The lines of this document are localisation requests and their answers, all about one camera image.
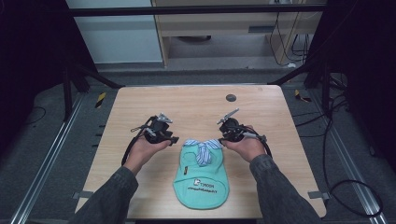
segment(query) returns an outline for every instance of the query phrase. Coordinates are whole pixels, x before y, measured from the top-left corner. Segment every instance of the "wall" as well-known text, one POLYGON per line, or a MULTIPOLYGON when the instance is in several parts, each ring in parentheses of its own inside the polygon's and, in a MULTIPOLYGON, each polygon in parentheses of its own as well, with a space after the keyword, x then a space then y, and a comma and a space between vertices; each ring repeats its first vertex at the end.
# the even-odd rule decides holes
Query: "wall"
MULTIPOLYGON (((151 7, 149 0, 66 0, 70 8, 151 7)), ((162 63, 153 16, 76 18, 95 64, 162 63)))

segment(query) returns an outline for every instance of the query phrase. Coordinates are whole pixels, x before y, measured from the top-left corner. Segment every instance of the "blue and white striped fabric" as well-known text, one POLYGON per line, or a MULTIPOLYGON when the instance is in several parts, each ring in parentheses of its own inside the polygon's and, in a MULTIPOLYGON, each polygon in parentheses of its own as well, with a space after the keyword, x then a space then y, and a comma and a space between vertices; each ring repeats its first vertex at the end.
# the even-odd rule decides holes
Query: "blue and white striped fabric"
POLYGON ((206 166, 211 162, 209 149, 221 149, 221 143, 217 139, 211 139, 205 142, 199 142, 194 139, 188 139, 184 143, 184 146, 194 146, 194 145, 198 145, 198 153, 196 159, 200 166, 206 166))

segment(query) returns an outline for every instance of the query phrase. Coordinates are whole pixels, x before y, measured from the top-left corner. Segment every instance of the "wooden tabletop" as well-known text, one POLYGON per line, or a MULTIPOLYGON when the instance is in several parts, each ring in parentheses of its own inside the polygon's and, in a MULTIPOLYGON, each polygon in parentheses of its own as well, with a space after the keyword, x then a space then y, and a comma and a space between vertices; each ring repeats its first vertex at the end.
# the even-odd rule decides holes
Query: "wooden tabletop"
MULTIPOLYGON (((177 144, 154 155, 137 175, 139 188, 131 200, 128 218, 262 218, 256 181, 248 163, 224 148, 224 166, 230 184, 227 201, 212 210, 193 210, 182 205, 173 181, 181 146, 188 138, 199 141, 221 137, 217 122, 227 113, 240 123, 253 125, 265 134, 280 171, 315 208, 326 214, 321 199, 309 199, 318 190, 282 90, 278 86, 162 86, 128 87, 119 90, 84 186, 98 190, 120 167, 120 162, 138 127, 163 112, 173 121, 168 131, 179 136, 177 144), (233 94, 236 101, 228 102, 233 94)), ((80 199, 77 210, 86 202, 80 199)))

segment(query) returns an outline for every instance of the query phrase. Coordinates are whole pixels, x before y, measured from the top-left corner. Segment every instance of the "teal garment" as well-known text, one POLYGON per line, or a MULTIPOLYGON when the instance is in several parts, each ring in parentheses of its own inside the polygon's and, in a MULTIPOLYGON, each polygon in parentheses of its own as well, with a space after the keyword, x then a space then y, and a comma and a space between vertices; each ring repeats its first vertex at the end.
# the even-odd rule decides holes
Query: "teal garment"
POLYGON ((228 197, 229 184, 223 165, 222 147, 218 140, 213 147, 214 140, 207 150, 210 153, 210 163, 205 166, 197 162, 200 148, 198 145, 186 145, 180 152, 180 165, 174 181, 174 190, 178 200, 192 209, 212 209, 221 206, 228 197))

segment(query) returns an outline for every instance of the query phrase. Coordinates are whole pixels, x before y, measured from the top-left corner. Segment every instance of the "forearm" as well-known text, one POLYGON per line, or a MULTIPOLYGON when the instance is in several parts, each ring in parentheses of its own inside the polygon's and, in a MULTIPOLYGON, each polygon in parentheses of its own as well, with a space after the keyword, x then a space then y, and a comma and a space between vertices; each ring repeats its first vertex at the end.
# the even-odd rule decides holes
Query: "forearm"
POLYGON ((69 223, 123 223, 137 187, 134 174, 121 167, 91 196, 69 223))
POLYGON ((259 203, 265 223, 321 223, 311 206, 268 155, 260 155, 250 163, 257 181, 259 203))

